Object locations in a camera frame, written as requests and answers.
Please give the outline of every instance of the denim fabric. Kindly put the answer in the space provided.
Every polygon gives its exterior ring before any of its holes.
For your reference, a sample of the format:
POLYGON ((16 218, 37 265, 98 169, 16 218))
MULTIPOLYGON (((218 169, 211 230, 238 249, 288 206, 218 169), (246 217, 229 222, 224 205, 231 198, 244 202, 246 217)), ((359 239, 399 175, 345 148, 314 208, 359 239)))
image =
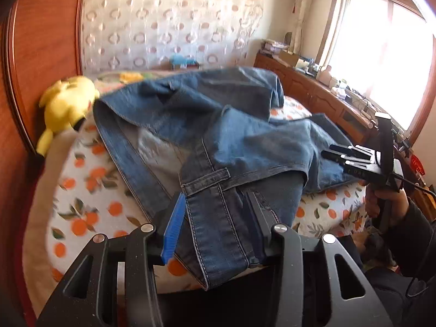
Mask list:
POLYGON ((262 263, 246 191, 290 225, 303 191, 350 180, 320 155, 334 142, 350 145, 337 127, 321 114, 269 122, 281 106, 277 76, 254 68, 143 81, 94 104, 100 135, 150 220, 175 191, 186 194, 176 255, 206 289, 262 263))

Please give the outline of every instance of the window frame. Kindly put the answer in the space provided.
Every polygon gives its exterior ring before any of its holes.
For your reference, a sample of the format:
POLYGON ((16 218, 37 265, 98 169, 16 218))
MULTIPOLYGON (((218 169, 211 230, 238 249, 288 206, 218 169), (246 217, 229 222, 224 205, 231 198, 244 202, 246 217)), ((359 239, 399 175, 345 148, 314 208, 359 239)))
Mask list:
MULTIPOLYGON (((388 0, 402 7, 408 9, 409 11, 415 13, 419 17, 423 18, 421 13, 418 11, 417 7, 412 0, 388 0)), ((342 18, 344 15, 344 10, 346 4, 349 0, 332 0, 328 19, 326 22, 326 27, 321 40, 320 48, 318 50, 315 62, 320 66, 325 66, 326 60, 329 60, 331 54, 333 53, 333 48, 337 40, 337 35, 339 33, 339 26, 341 25, 342 18)), ((432 108, 433 102, 436 96, 436 39, 433 37, 433 56, 432 63, 430 66, 429 79, 427 81, 427 86, 422 95, 421 103, 415 113, 415 116, 405 133, 410 145, 413 145, 418 138, 424 124, 428 118, 430 110, 432 108)))

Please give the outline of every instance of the human hand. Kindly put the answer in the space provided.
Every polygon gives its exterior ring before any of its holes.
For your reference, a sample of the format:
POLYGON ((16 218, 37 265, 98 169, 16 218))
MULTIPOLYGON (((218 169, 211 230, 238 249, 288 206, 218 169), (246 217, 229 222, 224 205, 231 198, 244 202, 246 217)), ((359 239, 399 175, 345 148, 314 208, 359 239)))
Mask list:
POLYGON ((380 214, 380 207, 377 204, 377 199, 384 199, 392 202, 392 213, 389 220, 389 226, 395 226, 407 213, 408 199, 404 189, 399 193, 392 189, 374 189, 372 184, 366 186, 365 194, 365 210, 369 217, 375 218, 380 214))

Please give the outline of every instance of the mattress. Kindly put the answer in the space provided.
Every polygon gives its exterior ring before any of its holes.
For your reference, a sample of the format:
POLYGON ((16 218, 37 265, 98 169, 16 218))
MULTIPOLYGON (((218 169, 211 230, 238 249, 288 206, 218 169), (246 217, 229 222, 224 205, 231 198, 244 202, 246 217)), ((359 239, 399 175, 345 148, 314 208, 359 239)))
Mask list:
MULTIPOLYGON (((166 75, 168 72, 112 72, 98 77, 95 84, 105 93, 141 77, 166 75)), ((283 108, 271 110, 271 117, 276 119, 310 115, 290 97, 285 97, 283 108)), ((326 232, 336 236, 358 232, 365 224, 363 202, 364 190, 358 182, 303 195, 293 229, 309 237, 326 232)), ((145 223, 145 215, 101 142, 92 114, 78 133, 68 131, 56 136, 37 185, 23 243, 23 272, 35 314, 39 315, 56 283, 93 235, 128 235, 145 223)), ((120 264, 119 294, 123 294, 123 268, 120 264)), ((176 259, 167 266, 156 266, 155 276, 158 293, 200 288, 176 259)))

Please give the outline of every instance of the silver bolt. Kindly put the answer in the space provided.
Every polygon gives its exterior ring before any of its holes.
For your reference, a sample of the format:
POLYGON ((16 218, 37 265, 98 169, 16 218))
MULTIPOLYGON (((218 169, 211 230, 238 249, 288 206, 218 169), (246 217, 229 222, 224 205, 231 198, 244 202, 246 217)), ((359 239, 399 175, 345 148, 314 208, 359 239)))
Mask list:
POLYGON ((100 243, 100 242, 103 242, 105 240, 105 236, 103 234, 97 234, 92 238, 92 240, 95 243, 100 243))
POLYGON ((336 237, 334 237, 332 234, 325 234, 323 236, 323 240, 325 243, 334 243, 336 241, 336 237))
POLYGON ((283 224, 277 224, 277 225, 274 225, 274 230, 275 230, 276 232, 280 232, 280 233, 282 233, 282 232, 286 232, 286 231, 288 230, 288 228, 286 227, 286 225, 283 225, 283 224))
POLYGON ((151 232, 153 231, 154 227, 152 224, 144 224, 141 226, 141 231, 142 232, 151 232))

